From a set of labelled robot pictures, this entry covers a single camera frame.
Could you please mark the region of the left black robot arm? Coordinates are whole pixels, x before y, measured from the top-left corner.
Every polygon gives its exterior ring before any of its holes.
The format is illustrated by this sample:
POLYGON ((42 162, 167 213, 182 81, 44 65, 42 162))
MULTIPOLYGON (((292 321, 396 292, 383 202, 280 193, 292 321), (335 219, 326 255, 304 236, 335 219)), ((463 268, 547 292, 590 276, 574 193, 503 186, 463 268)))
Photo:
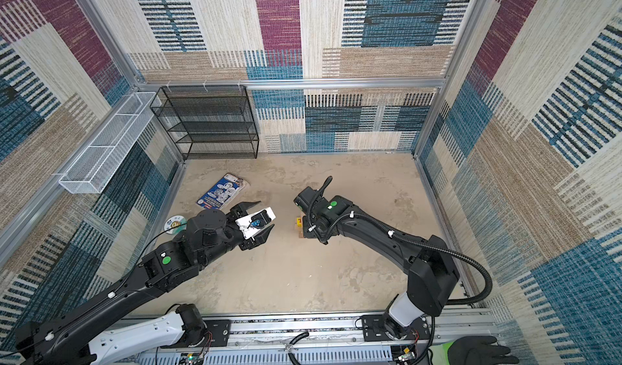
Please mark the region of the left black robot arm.
POLYGON ((53 321, 28 322, 16 333, 16 352, 26 364, 107 364, 152 347, 199 345, 207 328, 192 304, 146 323, 113 326, 136 308, 171 292, 226 253, 266 243, 274 212, 249 214, 251 202, 228 214, 201 211, 183 231, 145 255, 131 271, 88 302, 53 321))

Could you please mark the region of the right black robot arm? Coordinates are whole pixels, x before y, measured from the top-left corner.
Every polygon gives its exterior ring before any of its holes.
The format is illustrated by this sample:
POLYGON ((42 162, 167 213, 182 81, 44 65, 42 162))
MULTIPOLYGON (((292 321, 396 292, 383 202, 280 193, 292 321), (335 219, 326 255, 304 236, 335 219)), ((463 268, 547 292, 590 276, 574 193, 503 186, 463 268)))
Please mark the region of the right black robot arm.
POLYGON ((386 310, 394 323, 406 327, 418 316, 440 316, 459 280, 445 241, 435 235, 425 239, 401 232, 340 195, 324 198, 330 182, 328 177, 322 188, 307 187, 293 200, 304 213, 305 237, 326 245, 331 237, 342 235, 396 264, 408 276, 408 286, 386 310))

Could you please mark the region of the black and green gloved hand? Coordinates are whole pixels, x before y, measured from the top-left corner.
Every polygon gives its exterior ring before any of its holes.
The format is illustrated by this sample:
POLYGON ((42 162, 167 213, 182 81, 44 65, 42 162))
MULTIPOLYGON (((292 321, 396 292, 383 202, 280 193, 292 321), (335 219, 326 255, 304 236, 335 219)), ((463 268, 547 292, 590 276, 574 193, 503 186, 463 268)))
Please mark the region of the black and green gloved hand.
POLYGON ((453 342, 430 347, 433 365, 519 364, 508 347, 499 345, 494 336, 466 336, 453 342))

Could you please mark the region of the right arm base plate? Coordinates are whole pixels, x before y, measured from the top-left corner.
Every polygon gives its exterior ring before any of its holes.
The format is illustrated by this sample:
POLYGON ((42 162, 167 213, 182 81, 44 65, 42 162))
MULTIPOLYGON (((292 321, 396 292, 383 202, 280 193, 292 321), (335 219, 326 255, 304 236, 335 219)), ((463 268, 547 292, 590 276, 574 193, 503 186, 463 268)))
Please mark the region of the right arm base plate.
POLYGON ((403 337, 392 334, 386 327, 382 314, 364 314, 355 322, 355 326, 362 331, 365 342, 383 341, 415 341, 427 340, 430 337, 431 323, 424 318, 417 318, 407 328, 400 329, 403 337))

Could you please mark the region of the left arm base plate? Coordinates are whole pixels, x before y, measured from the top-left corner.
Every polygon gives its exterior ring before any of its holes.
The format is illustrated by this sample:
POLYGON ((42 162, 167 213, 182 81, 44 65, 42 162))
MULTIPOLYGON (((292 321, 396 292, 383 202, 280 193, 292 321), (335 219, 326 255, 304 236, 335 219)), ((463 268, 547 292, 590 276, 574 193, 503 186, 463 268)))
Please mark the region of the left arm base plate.
POLYGON ((201 341, 196 346, 201 349, 220 348, 228 345, 232 321, 230 319, 205 319, 205 327, 201 334, 201 341))

